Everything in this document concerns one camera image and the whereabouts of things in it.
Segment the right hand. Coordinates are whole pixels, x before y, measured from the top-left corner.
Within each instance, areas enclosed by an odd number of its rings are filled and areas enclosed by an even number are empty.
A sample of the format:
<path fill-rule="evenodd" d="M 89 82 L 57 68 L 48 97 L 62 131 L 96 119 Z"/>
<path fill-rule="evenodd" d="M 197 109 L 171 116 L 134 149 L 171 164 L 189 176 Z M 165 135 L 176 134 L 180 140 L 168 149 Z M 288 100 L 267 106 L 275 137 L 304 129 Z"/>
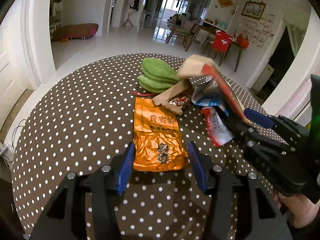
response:
<path fill-rule="evenodd" d="M 285 205 L 291 212 L 289 221 L 294 228 L 303 228 L 310 225 L 319 212 L 319 202 L 313 204 L 313 202 L 303 194 L 286 197 L 280 192 L 274 191 L 272 198 L 279 208 Z"/>

